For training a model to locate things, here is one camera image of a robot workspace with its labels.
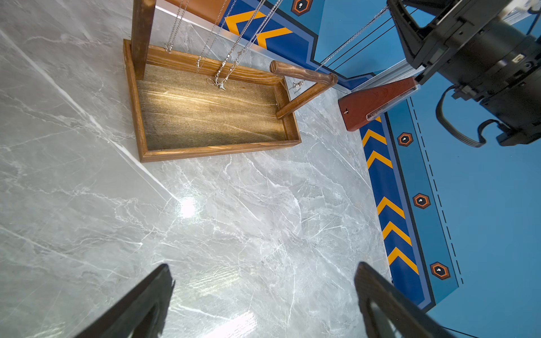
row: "wooden post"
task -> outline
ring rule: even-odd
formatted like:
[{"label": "wooden post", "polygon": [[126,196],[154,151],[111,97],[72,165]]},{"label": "wooden post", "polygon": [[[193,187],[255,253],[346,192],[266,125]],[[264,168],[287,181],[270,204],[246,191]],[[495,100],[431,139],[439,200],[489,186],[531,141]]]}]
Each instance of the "wooden post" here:
[{"label": "wooden post", "polygon": [[304,69],[276,60],[271,62],[270,71],[276,75],[290,76],[302,80],[316,82],[301,95],[297,96],[278,110],[276,112],[277,118],[284,118],[285,116],[291,114],[292,112],[301,108],[303,105],[310,102],[313,98],[317,97],[338,83],[338,76],[335,74],[322,74],[313,70]]},{"label": "wooden post", "polygon": [[156,0],[134,0],[134,12],[131,20],[131,57],[137,80],[144,78],[155,8]]}]

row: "brown wooden block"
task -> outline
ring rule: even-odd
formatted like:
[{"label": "brown wooden block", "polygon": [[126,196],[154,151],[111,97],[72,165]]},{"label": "brown wooden block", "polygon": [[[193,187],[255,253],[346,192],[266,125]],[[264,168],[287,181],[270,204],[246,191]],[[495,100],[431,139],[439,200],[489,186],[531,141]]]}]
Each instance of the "brown wooden block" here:
[{"label": "brown wooden block", "polygon": [[379,87],[356,91],[339,99],[338,105],[346,129],[356,131],[367,125],[371,121],[367,119],[370,113],[385,108],[393,100],[413,91],[416,86],[417,82],[410,77]]},{"label": "brown wooden block", "polygon": [[[175,6],[186,7],[187,1],[183,0],[166,0],[167,2],[172,3]],[[226,0],[225,5],[223,0],[190,0],[188,3],[188,12],[199,16],[200,18],[205,19],[208,22],[214,23],[216,18],[218,18],[218,24],[222,21],[223,16],[229,6],[231,0]]]}]

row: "orange hexagon icon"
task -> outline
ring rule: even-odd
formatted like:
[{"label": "orange hexagon icon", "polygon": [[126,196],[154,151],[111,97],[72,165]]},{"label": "orange hexagon icon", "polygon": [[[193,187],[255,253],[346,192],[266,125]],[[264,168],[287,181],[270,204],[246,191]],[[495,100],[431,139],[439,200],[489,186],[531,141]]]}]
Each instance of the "orange hexagon icon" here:
[{"label": "orange hexagon icon", "polygon": [[413,143],[413,136],[409,132],[403,132],[400,136],[398,136],[398,145],[407,147],[408,145],[412,143]]},{"label": "orange hexagon icon", "polygon": [[310,7],[312,7],[312,2],[314,2],[314,0],[293,0],[291,12],[297,14],[297,16],[308,13]]},{"label": "orange hexagon icon", "polygon": [[417,208],[426,209],[430,206],[430,198],[423,194],[417,194],[413,198],[413,204],[415,204]]},{"label": "orange hexagon icon", "polygon": [[449,269],[441,264],[440,262],[436,262],[430,266],[430,270],[432,271],[432,274],[436,276],[437,278],[441,280],[445,280],[449,277],[451,277],[451,274],[449,273]]}]

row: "black camera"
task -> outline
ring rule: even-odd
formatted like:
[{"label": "black camera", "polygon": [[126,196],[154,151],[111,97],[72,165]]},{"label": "black camera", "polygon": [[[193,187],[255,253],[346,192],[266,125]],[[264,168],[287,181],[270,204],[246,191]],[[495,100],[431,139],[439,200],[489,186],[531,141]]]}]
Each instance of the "black camera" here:
[{"label": "black camera", "polygon": [[[439,72],[453,83],[436,108],[438,121],[456,138],[473,147],[486,140],[483,128],[498,123],[500,145],[529,144],[541,137],[541,39],[525,35],[502,16],[511,0],[388,0],[406,60],[424,66],[416,80],[425,83]],[[432,14],[419,27],[405,6]],[[539,11],[530,9],[530,13]],[[497,120],[478,128],[479,142],[461,134],[443,115],[445,94],[473,99]]]}]

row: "wood grain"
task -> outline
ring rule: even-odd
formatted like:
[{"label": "wood grain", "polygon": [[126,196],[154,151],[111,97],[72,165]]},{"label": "wood grain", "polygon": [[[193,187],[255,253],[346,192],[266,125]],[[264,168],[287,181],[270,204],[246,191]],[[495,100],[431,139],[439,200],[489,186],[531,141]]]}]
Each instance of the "wood grain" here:
[{"label": "wood grain", "polygon": [[134,121],[137,150],[139,153],[139,160],[142,161],[143,155],[148,151],[147,139],[144,135],[144,125],[139,103],[137,80],[135,79],[135,69],[131,59],[131,44],[130,41],[126,39],[124,40],[124,63],[126,65],[126,77],[128,78],[128,88],[130,91],[131,116]]},{"label": "wood grain", "polygon": [[155,8],[156,0],[134,0],[131,20],[131,57],[137,80],[144,78]]},{"label": "wood grain", "polygon": [[300,140],[275,141],[275,142],[259,142],[246,144],[231,144],[211,147],[170,149],[170,150],[155,150],[145,153],[141,162],[166,161],[176,160],[179,158],[192,158],[214,155],[226,155],[236,153],[249,153],[251,151],[273,150],[281,148],[293,147],[301,143]]},{"label": "wood grain", "polygon": [[[171,53],[167,53],[164,48],[150,45],[148,49],[147,63],[170,69],[183,70],[187,72],[197,72],[196,61],[198,58],[199,56],[197,55],[183,53],[175,50],[173,50]],[[216,75],[216,72],[218,72],[221,65],[222,61],[208,58],[203,63],[203,67],[199,71],[199,74],[203,74],[207,77],[214,79],[214,76]],[[231,67],[231,64],[226,63],[220,79],[225,78],[227,72],[229,71],[229,67]],[[282,77],[273,75],[268,71],[238,66],[237,68],[235,68],[235,71],[230,75],[229,79],[273,86],[278,84],[282,80]]]},{"label": "wood grain", "polygon": [[[284,107],[289,103],[289,91],[287,90],[286,80],[283,79],[280,84],[274,86],[274,96],[276,97],[276,103],[278,104],[278,109]],[[301,140],[301,135],[299,133],[299,127],[297,126],[297,120],[295,114],[289,114],[282,118],[283,128],[286,132],[287,140]]]},{"label": "wood grain", "polygon": [[149,150],[286,140],[273,87],[230,80],[224,91],[206,78],[147,66],[137,86]]},{"label": "wood grain", "polygon": [[333,76],[333,81],[330,84],[316,83],[312,85],[301,95],[297,96],[284,107],[280,108],[280,110],[276,112],[276,117],[284,118],[285,116],[288,116],[289,114],[293,113],[297,109],[301,108],[303,105],[307,104],[308,102],[319,96],[321,93],[325,92],[330,87],[334,86],[338,82],[338,77],[335,74],[331,75]]},{"label": "wood grain", "polygon": [[338,100],[340,112],[348,131],[356,131],[369,124],[366,115],[381,109],[389,101],[412,90],[417,85],[413,77],[375,88],[353,92]]},{"label": "wood grain", "polygon": [[333,83],[334,74],[323,74],[318,73],[313,70],[304,69],[302,67],[293,66],[291,64],[287,64],[280,61],[272,61],[270,64],[270,71],[273,74],[281,75],[281,76],[290,76],[294,78],[299,78],[302,80],[317,82],[317,83],[325,83],[325,84],[331,84],[335,85],[336,82]]}]

